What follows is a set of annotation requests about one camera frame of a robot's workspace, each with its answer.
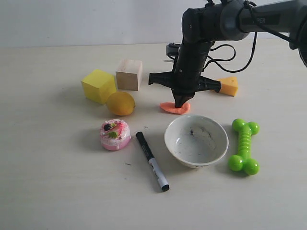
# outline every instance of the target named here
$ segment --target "lemon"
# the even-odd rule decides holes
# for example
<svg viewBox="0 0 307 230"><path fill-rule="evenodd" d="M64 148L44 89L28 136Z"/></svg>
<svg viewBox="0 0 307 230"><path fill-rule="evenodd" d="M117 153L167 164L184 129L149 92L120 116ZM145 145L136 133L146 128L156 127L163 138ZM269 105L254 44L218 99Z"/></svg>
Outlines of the lemon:
<svg viewBox="0 0 307 230"><path fill-rule="evenodd" d="M114 92L107 99L106 106L113 114L126 116L134 111L135 101L127 92Z"/></svg>

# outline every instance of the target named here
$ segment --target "black marker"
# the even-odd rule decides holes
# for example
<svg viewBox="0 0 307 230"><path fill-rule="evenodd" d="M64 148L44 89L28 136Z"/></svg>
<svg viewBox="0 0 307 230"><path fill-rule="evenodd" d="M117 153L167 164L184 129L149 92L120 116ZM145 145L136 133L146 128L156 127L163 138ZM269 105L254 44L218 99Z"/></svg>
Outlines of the black marker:
<svg viewBox="0 0 307 230"><path fill-rule="evenodd" d="M162 171L160 170L160 167L157 163L157 161L155 160L154 158L154 155L153 153L151 152L148 144L147 144L147 141L145 140L145 137L143 135L142 132L138 132L136 134L136 138L138 139L144 153L145 153L145 156L148 160L148 163L150 164L150 166L152 167L153 169L153 172L158 180L158 183L162 189L163 192L167 191L169 189L169 184L166 180L166 178L164 177Z"/></svg>

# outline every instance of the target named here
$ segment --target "green chew toy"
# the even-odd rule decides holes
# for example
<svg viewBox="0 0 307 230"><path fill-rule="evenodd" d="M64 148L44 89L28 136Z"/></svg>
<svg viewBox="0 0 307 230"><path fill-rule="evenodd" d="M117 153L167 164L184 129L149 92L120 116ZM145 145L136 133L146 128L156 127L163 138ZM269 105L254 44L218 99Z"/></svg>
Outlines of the green chew toy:
<svg viewBox="0 0 307 230"><path fill-rule="evenodd" d="M236 119L232 122L232 128L239 133L238 153L228 160L228 166L232 171L243 170L248 175L255 175L259 171L259 164L251 158L251 136L259 132L259 125L256 122L245 122L243 119Z"/></svg>

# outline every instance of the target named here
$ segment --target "table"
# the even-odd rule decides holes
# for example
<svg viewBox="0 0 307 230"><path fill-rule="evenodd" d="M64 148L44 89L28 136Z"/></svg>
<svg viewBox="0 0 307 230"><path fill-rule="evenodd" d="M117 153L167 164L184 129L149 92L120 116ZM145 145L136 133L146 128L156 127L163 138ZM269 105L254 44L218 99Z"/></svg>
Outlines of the table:
<svg viewBox="0 0 307 230"><path fill-rule="evenodd" d="M240 69L252 40L229 42ZM0 229L3 230L302 230L307 228L307 69L281 39L258 40L250 66L231 74L215 64L204 76L237 76L235 97L199 92L190 113L219 122L229 149L216 164L190 169L167 151L164 131L178 115L160 110L169 88L148 85L170 71L166 44L0 49ZM210 53L229 58L230 48ZM136 109L124 118L132 141L109 152L99 143L105 105L85 98L81 79L94 69L115 73L123 58L143 61ZM229 171L236 153L235 118L257 121L252 156L257 175ZM161 193L135 138L142 131L170 190Z"/></svg>

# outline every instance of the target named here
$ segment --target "pink object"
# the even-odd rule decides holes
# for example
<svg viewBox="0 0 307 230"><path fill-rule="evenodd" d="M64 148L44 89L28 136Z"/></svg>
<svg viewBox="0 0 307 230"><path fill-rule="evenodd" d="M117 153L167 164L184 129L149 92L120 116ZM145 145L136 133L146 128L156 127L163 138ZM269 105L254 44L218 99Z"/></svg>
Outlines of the pink object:
<svg viewBox="0 0 307 230"><path fill-rule="evenodd" d="M107 150L120 150L131 140L128 124L119 119L105 121L100 127L101 145Z"/></svg>

